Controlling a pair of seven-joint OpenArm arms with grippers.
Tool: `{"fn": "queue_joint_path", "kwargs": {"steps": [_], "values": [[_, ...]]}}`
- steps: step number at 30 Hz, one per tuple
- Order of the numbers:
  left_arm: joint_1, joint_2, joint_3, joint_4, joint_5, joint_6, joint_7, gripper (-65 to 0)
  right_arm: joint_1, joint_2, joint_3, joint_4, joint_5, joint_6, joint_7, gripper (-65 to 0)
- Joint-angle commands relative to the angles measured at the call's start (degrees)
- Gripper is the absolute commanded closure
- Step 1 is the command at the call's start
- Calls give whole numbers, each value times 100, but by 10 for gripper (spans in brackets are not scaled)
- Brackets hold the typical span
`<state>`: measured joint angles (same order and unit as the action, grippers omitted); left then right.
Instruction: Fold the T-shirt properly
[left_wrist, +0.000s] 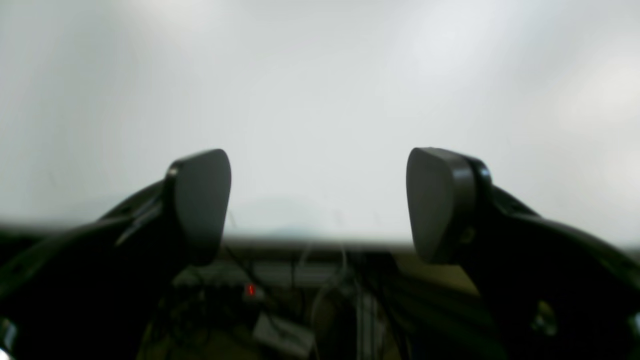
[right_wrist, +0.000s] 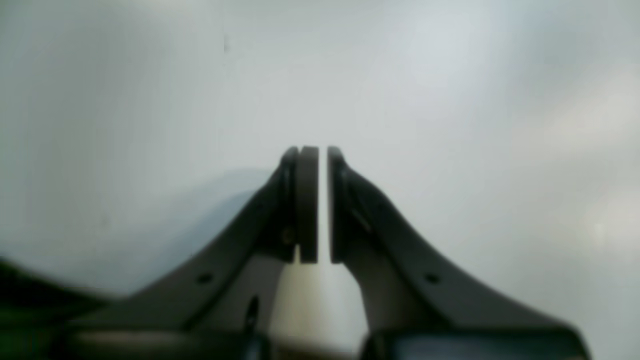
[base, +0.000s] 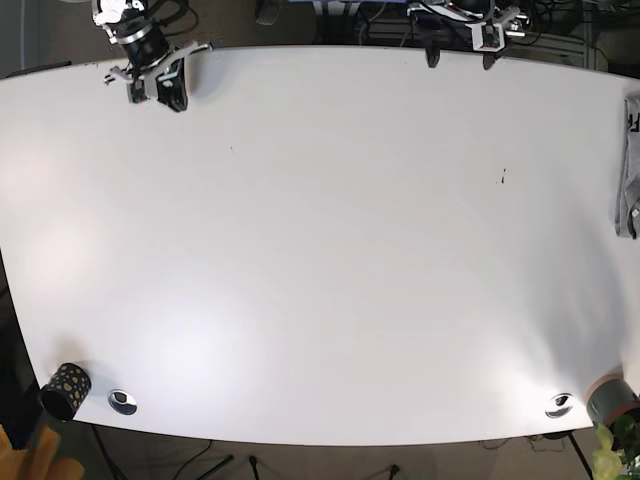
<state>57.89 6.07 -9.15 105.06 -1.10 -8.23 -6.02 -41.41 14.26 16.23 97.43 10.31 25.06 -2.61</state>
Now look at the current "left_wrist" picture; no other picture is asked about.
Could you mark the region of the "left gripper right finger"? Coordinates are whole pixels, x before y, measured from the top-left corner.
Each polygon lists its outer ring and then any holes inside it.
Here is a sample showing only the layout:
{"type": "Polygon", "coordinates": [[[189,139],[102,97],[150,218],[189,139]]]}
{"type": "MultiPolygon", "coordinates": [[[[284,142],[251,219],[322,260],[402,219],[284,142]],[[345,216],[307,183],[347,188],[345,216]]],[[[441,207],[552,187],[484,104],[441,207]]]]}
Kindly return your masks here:
{"type": "Polygon", "coordinates": [[[637,360],[639,264],[544,218],[494,185],[480,159],[414,148],[406,196],[414,249],[459,265],[512,360],[637,360]]]}

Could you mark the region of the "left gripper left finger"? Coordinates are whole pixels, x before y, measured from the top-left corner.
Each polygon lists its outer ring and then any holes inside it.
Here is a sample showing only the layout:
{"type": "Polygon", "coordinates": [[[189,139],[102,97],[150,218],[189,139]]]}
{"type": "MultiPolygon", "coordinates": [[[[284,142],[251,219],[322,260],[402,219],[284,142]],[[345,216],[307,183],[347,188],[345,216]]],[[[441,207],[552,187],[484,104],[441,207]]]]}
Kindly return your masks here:
{"type": "Polygon", "coordinates": [[[134,360],[174,278],[210,264],[232,184],[222,149],[66,230],[1,226],[1,358],[134,360]]]}

